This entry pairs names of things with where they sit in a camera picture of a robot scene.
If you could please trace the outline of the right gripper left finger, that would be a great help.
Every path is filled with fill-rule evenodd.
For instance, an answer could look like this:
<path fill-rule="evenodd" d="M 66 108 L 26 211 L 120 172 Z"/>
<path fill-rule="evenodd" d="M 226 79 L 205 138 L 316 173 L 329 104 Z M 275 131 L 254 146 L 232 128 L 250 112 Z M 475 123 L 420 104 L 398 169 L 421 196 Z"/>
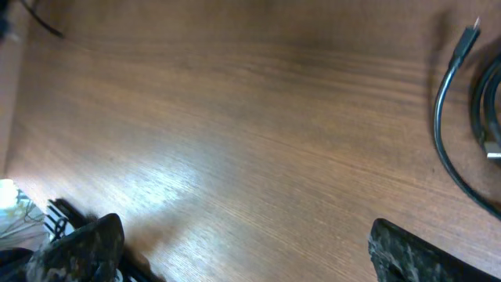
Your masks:
<path fill-rule="evenodd" d="M 114 281 L 124 230 L 111 213 L 37 251 L 1 252 L 2 281 Z"/>

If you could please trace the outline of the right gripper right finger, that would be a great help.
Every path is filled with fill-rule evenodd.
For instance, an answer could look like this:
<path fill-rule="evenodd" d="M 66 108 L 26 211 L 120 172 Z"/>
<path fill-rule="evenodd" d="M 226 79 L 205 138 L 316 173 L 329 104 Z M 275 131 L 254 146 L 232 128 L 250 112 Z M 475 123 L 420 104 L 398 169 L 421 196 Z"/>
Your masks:
<path fill-rule="evenodd" d="M 500 279 L 378 218 L 368 239 L 379 282 L 500 282 Z"/>

